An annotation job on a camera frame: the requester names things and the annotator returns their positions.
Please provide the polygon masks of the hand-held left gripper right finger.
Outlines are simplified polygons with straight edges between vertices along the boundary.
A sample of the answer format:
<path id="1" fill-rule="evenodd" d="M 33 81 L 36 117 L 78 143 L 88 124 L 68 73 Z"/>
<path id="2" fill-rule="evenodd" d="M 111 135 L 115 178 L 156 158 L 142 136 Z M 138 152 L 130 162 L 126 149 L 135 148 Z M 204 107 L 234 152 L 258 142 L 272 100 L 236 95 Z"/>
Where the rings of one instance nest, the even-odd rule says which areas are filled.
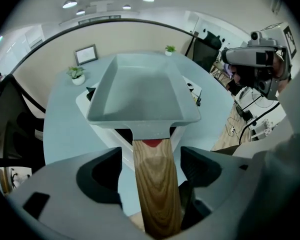
<path id="1" fill-rule="evenodd" d="M 251 239 L 264 157 L 249 159 L 182 146 L 180 167 L 186 181 L 179 189 L 186 205 L 179 239 Z"/>

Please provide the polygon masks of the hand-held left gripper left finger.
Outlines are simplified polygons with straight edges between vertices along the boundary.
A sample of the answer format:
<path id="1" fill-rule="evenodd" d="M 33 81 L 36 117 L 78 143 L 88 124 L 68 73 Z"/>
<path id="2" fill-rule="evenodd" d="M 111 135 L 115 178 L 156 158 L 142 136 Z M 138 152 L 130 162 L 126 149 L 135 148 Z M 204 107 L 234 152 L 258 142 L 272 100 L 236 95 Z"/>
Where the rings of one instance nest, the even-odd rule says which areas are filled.
<path id="1" fill-rule="evenodd" d="M 121 171 L 119 147 L 79 155 L 42 167 L 7 200 L 45 240 L 143 240 L 123 212 Z"/>

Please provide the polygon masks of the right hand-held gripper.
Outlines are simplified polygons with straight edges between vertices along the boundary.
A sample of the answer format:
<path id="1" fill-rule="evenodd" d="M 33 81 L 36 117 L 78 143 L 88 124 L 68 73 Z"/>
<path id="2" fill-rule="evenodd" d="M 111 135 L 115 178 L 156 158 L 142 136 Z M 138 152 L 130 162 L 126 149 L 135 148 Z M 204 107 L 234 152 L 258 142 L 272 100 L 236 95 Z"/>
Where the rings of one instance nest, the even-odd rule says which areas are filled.
<path id="1" fill-rule="evenodd" d="M 263 97 L 276 101 L 281 82 L 291 76 L 297 53 L 291 29 L 286 22 L 252 31 L 246 47 L 226 48 L 221 57 L 233 71 L 239 86 L 257 90 Z"/>

